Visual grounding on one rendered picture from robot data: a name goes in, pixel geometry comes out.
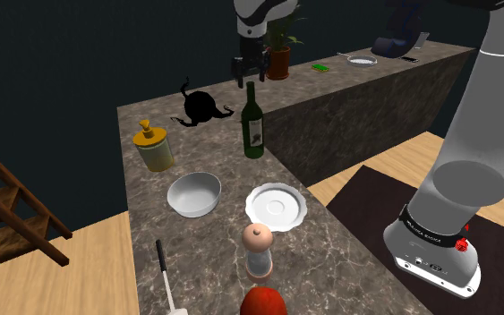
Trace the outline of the green wine bottle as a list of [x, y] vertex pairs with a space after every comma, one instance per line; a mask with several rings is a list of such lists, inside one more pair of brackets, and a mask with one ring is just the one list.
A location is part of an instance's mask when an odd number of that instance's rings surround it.
[[241, 113], [244, 154], [248, 158], [261, 158], [264, 153], [263, 112], [255, 99], [253, 81], [246, 83], [247, 101]]

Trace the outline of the wooden pepper mill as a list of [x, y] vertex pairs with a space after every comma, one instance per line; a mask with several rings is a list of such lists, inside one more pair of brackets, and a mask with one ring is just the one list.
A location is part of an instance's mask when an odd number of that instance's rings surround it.
[[245, 269], [248, 278], [255, 284], [266, 283], [273, 271], [271, 231], [264, 224], [250, 224], [243, 230], [242, 242], [246, 249]]

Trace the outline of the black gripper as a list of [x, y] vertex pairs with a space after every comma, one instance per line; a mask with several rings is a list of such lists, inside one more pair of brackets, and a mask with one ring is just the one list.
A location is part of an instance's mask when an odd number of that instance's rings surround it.
[[259, 70], [259, 79], [264, 82], [269, 69], [269, 50], [264, 46], [263, 37], [240, 37], [240, 56], [235, 57], [232, 64], [232, 74], [239, 88], [243, 87], [245, 70], [252, 68]]

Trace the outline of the white scalloped plate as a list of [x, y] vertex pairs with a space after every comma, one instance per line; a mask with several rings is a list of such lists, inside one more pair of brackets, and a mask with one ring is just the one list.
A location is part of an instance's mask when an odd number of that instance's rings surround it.
[[288, 232], [299, 226], [308, 212], [305, 197], [285, 183], [264, 183], [245, 200], [245, 213], [252, 223], [267, 226], [271, 232]]

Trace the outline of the potted green plant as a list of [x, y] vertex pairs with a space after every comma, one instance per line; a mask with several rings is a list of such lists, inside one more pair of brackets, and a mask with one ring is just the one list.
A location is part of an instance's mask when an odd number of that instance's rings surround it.
[[266, 76], [270, 80], [282, 81], [289, 76], [289, 45], [302, 44], [302, 41], [298, 40], [296, 36], [289, 35], [288, 31], [296, 21], [303, 20], [303, 18], [296, 16], [301, 7], [298, 4], [287, 17], [268, 22], [265, 46], [270, 53], [270, 65]]

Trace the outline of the grey frying pan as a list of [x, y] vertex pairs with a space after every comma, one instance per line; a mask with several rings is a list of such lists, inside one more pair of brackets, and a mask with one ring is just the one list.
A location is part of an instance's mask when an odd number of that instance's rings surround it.
[[354, 67], [372, 67], [378, 62], [375, 57], [369, 55], [347, 55], [340, 52], [337, 54], [345, 56], [347, 63]]

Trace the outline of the yellow soap dispenser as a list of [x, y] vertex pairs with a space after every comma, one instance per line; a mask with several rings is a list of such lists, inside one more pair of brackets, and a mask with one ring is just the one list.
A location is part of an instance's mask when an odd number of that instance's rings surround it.
[[167, 131], [161, 127], [152, 127], [149, 120], [141, 120], [139, 125], [141, 131], [133, 136], [132, 142], [146, 167], [151, 172], [163, 172], [170, 168], [175, 160], [168, 143]]

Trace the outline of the brown wooden ladder shelf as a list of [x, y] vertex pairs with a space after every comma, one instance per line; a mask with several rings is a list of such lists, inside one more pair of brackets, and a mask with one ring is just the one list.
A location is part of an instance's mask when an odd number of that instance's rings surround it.
[[0, 264], [40, 250], [64, 267], [69, 259], [47, 239], [54, 228], [64, 239], [73, 233], [0, 162]]

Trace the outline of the black round teapot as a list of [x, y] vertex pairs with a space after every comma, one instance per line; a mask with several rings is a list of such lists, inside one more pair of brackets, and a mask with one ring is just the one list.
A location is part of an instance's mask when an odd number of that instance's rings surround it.
[[184, 112], [190, 118], [190, 122], [187, 123], [184, 120], [171, 117], [172, 121], [177, 121], [185, 127], [195, 127], [199, 123], [206, 123], [211, 118], [226, 118], [231, 116], [235, 111], [224, 106], [226, 112], [221, 112], [217, 108], [215, 99], [207, 92], [196, 90], [191, 94], [186, 94], [186, 88], [189, 86], [189, 77], [186, 77], [186, 82], [181, 86], [180, 91], [184, 96]]

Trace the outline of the dark blue appliance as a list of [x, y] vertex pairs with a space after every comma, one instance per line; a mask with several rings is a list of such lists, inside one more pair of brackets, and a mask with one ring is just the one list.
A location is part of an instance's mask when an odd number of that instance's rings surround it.
[[386, 0], [385, 5], [394, 9], [386, 30], [393, 33], [391, 38], [377, 38], [371, 52], [387, 58], [399, 58], [409, 52], [422, 31], [420, 18], [428, 0]]

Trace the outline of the dark robot stand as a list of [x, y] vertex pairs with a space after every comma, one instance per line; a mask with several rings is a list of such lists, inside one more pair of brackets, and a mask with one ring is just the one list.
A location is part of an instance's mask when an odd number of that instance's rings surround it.
[[468, 240], [478, 252], [482, 281], [477, 292], [461, 299], [397, 267], [383, 241], [383, 231], [412, 198], [415, 188], [367, 166], [361, 168], [327, 209], [433, 315], [504, 315], [504, 227], [478, 215], [469, 221]]

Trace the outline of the red round object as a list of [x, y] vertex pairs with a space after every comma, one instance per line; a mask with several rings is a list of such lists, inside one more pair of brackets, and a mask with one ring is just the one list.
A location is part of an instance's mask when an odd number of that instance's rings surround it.
[[288, 315], [281, 294], [266, 286], [255, 286], [244, 297], [240, 315]]

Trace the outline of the white bowl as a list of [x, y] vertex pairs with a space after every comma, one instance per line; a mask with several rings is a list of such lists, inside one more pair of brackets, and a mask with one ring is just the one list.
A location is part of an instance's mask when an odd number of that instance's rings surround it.
[[175, 180], [167, 191], [168, 205], [182, 217], [210, 213], [219, 203], [222, 184], [208, 172], [193, 172]]

